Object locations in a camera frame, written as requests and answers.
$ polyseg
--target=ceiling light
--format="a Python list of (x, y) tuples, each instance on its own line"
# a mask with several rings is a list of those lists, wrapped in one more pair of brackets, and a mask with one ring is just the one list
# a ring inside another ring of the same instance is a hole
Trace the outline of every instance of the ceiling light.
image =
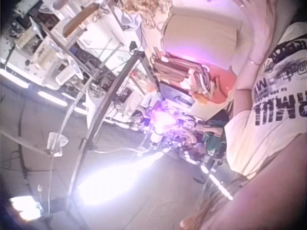
[(41, 213), (38, 208), (32, 208), (32, 209), (27, 209), (25, 211), (22, 211), (21, 213), (19, 213), (19, 216), (26, 221), (30, 221), (30, 220), (40, 218)]
[(63, 95), (63, 96), (65, 96), (65, 97), (67, 97), (67, 98), (69, 98), (69, 99), (75, 100), (75, 98), (74, 98), (74, 97), (72, 97), (72, 96), (68, 95), (68, 94), (67, 94), (67, 93), (65, 93), (65, 92), (63, 92), (63, 93), (62, 93), (62, 95)]
[(56, 97), (54, 97), (54, 96), (52, 96), (52, 95), (50, 95), (50, 94), (48, 94), (48, 93), (46, 93), (44, 91), (40, 91), (37, 94), (39, 96), (49, 100), (49, 101), (52, 101), (52, 102), (56, 103), (56, 104), (59, 104), (61, 106), (67, 106), (67, 102), (65, 102), (65, 101), (63, 101), (63, 100), (61, 100), (59, 98), (56, 98)]
[(133, 131), (139, 131), (137, 127), (130, 127)]
[(221, 185), (221, 183), (213, 176), (212, 174), (209, 175), (209, 178), (215, 183), (215, 185), (220, 189), (220, 191), (229, 199), (233, 200), (234, 198), (230, 195), (230, 193)]
[(47, 88), (51, 89), (51, 90), (57, 90), (55, 87), (53, 87), (52, 85), (46, 84), (45, 85)]
[(194, 160), (192, 160), (190, 157), (187, 157), (187, 158), (186, 158), (186, 161), (189, 162), (189, 163), (191, 163), (191, 164), (195, 164), (195, 165), (197, 164), (197, 162), (194, 161)]
[(83, 114), (83, 115), (87, 115), (87, 111), (84, 110), (84, 109), (81, 109), (79, 107), (75, 107), (74, 111), (77, 112), (77, 113)]
[(209, 170), (208, 170), (204, 165), (201, 166), (201, 170), (202, 170), (205, 174), (208, 174), (208, 173), (209, 173)]
[(37, 202), (32, 196), (18, 196), (10, 199), (12, 206), (17, 211), (25, 211), (26, 209), (36, 208)]
[(0, 74), (4, 77), (6, 77), (7, 79), (9, 79), (10, 81), (14, 82), (16, 85), (19, 85), (20, 87), (23, 87), (25, 89), (27, 89), (29, 87), (29, 84), (21, 79), (19, 79), (18, 77), (12, 75), (11, 73), (5, 71), (4, 69), (0, 69)]
[(115, 123), (114, 121), (111, 121), (111, 120), (109, 120), (109, 119), (105, 119), (104, 122), (107, 122), (107, 123), (109, 123), (109, 124), (114, 124), (114, 123)]
[(122, 127), (122, 128), (129, 128), (130, 126), (125, 124), (125, 123), (121, 123), (121, 122), (115, 122), (116, 125), (118, 125), (119, 127)]

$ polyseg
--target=fluorescent light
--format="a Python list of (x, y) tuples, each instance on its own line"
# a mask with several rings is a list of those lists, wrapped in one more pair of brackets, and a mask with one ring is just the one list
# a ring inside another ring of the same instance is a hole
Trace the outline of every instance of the fluorescent light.
[(77, 113), (83, 114), (83, 115), (87, 115), (87, 111), (84, 110), (84, 109), (81, 109), (79, 107), (75, 107), (74, 111), (77, 112)]
[(138, 171), (130, 165), (118, 165), (100, 170), (78, 186), (85, 204), (96, 205), (112, 200), (134, 185)]
[(69, 99), (75, 100), (75, 98), (74, 98), (74, 97), (72, 97), (72, 96), (68, 95), (68, 94), (67, 94), (67, 93), (65, 93), (65, 92), (63, 92), (63, 93), (62, 93), (62, 95), (63, 95), (63, 96), (65, 96), (65, 97), (67, 97), (67, 98), (69, 98)]
[(19, 79), (18, 77), (12, 75), (11, 73), (5, 71), (4, 69), (0, 69), (0, 74), (4, 77), (6, 77), (7, 79), (9, 79), (10, 81), (14, 82), (16, 85), (19, 85), (20, 87), (23, 87), (25, 89), (27, 89), (29, 87), (29, 84), (21, 79)]
[(17, 211), (25, 211), (37, 206), (37, 202), (30, 195), (14, 197), (10, 201), (13, 208)]
[(209, 173), (209, 170), (208, 170), (204, 165), (201, 166), (201, 170), (202, 170), (205, 174), (208, 174), (208, 173)]
[(162, 150), (163, 153), (168, 153), (170, 151), (170, 148), (165, 148)]
[(221, 183), (213, 176), (212, 174), (209, 175), (209, 178), (215, 183), (215, 185), (220, 189), (220, 191), (229, 199), (233, 200), (234, 198), (230, 195), (230, 193), (221, 185)]
[(186, 158), (186, 161), (189, 162), (189, 163), (191, 163), (191, 164), (195, 164), (195, 165), (197, 164), (197, 162), (196, 162), (196, 161), (193, 161), (192, 159), (190, 159), (190, 157), (187, 157), (187, 158)]
[(57, 90), (55, 87), (53, 87), (52, 85), (46, 84), (45, 85), (47, 88), (51, 89), (51, 90)]
[(63, 100), (61, 100), (59, 98), (56, 98), (56, 97), (54, 97), (54, 96), (52, 96), (52, 95), (50, 95), (50, 94), (48, 94), (48, 93), (46, 93), (44, 91), (40, 91), (37, 94), (40, 95), (41, 97), (49, 100), (49, 101), (52, 101), (52, 102), (56, 103), (56, 104), (59, 104), (61, 106), (67, 106), (67, 102), (65, 102), (65, 101), (63, 101)]
[(19, 216), (26, 221), (30, 221), (40, 218), (41, 214), (38, 208), (32, 208), (19, 213)]
[(121, 122), (115, 122), (115, 124), (117, 124), (119, 127), (122, 127), (122, 128), (129, 128), (130, 127), (129, 125), (121, 123)]
[(130, 127), (133, 131), (139, 131), (137, 127)]
[(104, 122), (107, 122), (107, 123), (109, 123), (109, 124), (114, 124), (114, 123), (115, 123), (114, 121), (111, 121), (111, 120), (109, 120), (109, 119), (105, 119)]

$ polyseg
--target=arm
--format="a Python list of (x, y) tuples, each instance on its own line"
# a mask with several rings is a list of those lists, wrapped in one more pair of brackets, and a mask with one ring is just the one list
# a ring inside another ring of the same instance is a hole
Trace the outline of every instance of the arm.
[[(235, 0), (235, 2), (242, 6), (242, 1)], [(252, 89), (275, 32), (276, 0), (244, 1), (244, 7), (241, 9), (251, 22), (254, 40), (249, 56), (236, 81), (234, 116), (242, 111), (252, 109)]]

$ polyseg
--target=hand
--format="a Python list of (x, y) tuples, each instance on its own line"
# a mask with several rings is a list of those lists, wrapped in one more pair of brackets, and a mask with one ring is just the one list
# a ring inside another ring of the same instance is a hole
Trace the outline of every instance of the hand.
[(277, 0), (234, 0), (250, 20), (254, 40), (250, 59), (261, 64), (270, 48), (276, 25)]

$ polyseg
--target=hair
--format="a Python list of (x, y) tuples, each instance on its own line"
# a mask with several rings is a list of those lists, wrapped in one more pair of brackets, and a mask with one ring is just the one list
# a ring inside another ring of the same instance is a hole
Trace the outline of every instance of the hair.
[[(231, 190), (239, 191), (243, 184), (248, 182), (247, 178), (241, 174), (236, 174), (234, 180), (225, 188), (230, 188)], [(196, 210), (194, 216), (194, 221), (185, 226), (184, 230), (200, 230), (202, 224), (212, 218), (219, 210), (221, 210), (228, 202), (229, 199), (225, 197), (219, 190), (216, 191), (204, 191), (209, 195), (206, 199), (201, 201), (199, 208)]]

